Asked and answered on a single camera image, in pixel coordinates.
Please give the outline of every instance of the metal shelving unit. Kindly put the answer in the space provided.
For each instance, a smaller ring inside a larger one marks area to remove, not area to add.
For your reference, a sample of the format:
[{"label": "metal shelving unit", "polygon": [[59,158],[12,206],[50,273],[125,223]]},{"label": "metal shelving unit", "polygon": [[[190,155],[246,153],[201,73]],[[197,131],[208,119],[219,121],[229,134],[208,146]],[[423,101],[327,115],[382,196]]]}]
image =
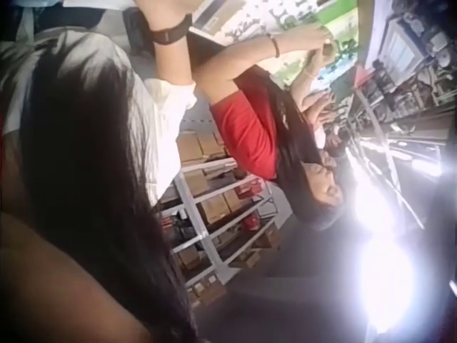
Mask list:
[{"label": "metal shelving unit", "polygon": [[[229,222],[226,222],[221,227],[209,233],[208,227],[205,225],[203,218],[201,217],[201,214],[197,208],[197,204],[204,202],[217,195],[223,194],[224,192],[227,192],[229,190],[235,189],[236,187],[242,186],[243,184],[246,184],[258,178],[254,175],[248,175],[246,178],[234,182],[233,184],[229,184],[227,186],[213,190],[206,194],[194,197],[192,196],[189,186],[186,183],[186,178],[184,177],[184,174],[186,172],[193,172],[200,169],[210,169],[217,167],[223,168],[225,166],[235,165],[236,162],[232,158],[229,158],[220,159],[217,161],[210,161],[201,164],[194,164],[191,166],[183,166],[181,168],[181,171],[174,179],[174,184],[176,186],[176,189],[178,190],[182,204],[171,207],[170,209],[163,210],[162,216],[170,216],[184,209],[187,215],[189,216],[192,226],[194,227],[196,236],[178,245],[177,247],[174,247],[172,252],[176,254],[196,243],[200,243],[201,246],[204,248],[204,251],[207,256],[207,259],[204,259],[201,265],[199,265],[199,267],[196,268],[196,270],[193,270],[189,273],[185,273],[184,276],[187,277],[187,287],[190,287],[192,284],[197,283],[198,280],[204,278],[212,272],[217,273],[219,279],[223,283],[227,283],[227,281],[230,280],[230,278],[232,278],[238,271],[237,269],[230,268],[229,264],[240,254],[246,251],[274,223],[274,220],[278,214],[278,208],[274,203],[270,187],[268,187],[265,181],[262,180],[261,182],[263,183],[263,189],[266,195],[263,194],[263,196],[256,196],[259,199],[256,199],[252,204],[246,205],[245,207],[239,209],[238,212],[234,212],[235,217],[233,219],[231,219]],[[229,256],[226,257],[224,255],[224,258],[222,258],[222,254],[218,252],[217,248],[213,243],[213,239],[223,234],[231,227],[236,226],[239,222],[241,222],[241,220],[246,218],[249,214],[260,209],[265,204],[273,204],[275,209],[274,213],[268,214],[267,217],[264,216],[262,218],[261,228],[258,231],[253,232],[252,234],[250,233],[240,235],[240,237],[237,238],[239,239],[238,246],[236,246],[234,251],[231,252]]]}]

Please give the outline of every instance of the poster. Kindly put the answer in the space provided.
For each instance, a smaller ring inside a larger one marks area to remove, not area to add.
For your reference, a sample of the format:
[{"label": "poster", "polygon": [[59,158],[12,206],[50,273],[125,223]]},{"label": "poster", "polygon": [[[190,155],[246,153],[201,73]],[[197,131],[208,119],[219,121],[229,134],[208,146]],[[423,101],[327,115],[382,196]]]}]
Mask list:
[{"label": "poster", "polygon": [[[357,58],[358,10],[356,0],[206,0],[194,15],[194,26],[205,36],[223,45],[265,33],[279,33],[287,28],[320,21],[343,43],[345,56],[322,69],[313,89],[330,85],[348,71]],[[290,84],[306,60],[306,51],[284,54],[279,59],[259,63],[285,84]]]}]

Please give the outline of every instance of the red shirt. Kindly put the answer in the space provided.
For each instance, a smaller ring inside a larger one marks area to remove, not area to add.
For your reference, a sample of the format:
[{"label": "red shirt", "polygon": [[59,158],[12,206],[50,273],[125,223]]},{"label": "red shirt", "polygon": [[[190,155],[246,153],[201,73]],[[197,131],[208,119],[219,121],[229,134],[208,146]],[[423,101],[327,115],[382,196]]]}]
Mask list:
[{"label": "red shirt", "polygon": [[210,107],[226,148],[238,165],[265,180],[276,178],[276,125],[268,91],[255,77]]}]

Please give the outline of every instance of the long black hair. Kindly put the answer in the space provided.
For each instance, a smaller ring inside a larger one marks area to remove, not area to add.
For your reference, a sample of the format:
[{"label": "long black hair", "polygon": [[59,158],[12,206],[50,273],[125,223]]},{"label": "long black hair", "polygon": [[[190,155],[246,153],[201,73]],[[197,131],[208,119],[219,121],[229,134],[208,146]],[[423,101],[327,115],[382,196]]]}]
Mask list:
[{"label": "long black hair", "polygon": [[21,117],[30,224],[143,323],[151,341],[197,342],[183,278],[146,190],[147,128],[132,141],[134,74],[107,58],[88,82],[90,57],[63,72],[78,43],[56,43],[40,48]]},{"label": "long black hair", "polygon": [[293,214],[307,228],[316,231],[328,229],[340,217],[342,207],[317,201],[303,171],[302,163],[323,165],[313,132],[302,122],[300,110],[288,91],[273,82],[270,74],[262,68],[255,66],[250,72],[267,87],[276,124],[278,158],[273,182],[284,192]]}]

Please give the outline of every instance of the black wristwatch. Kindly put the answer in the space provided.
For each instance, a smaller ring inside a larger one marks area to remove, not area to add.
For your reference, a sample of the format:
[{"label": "black wristwatch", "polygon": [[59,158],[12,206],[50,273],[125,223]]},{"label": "black wristwatch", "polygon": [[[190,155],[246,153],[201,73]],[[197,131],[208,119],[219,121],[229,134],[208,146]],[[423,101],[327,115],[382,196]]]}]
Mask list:
[{"label": "black wristwatch", "polygon": [[152,41],[160,45],[173,44],[187,35],[191,26],[192,14],[187,14],[181,23],[171,29],[151,31]]}]

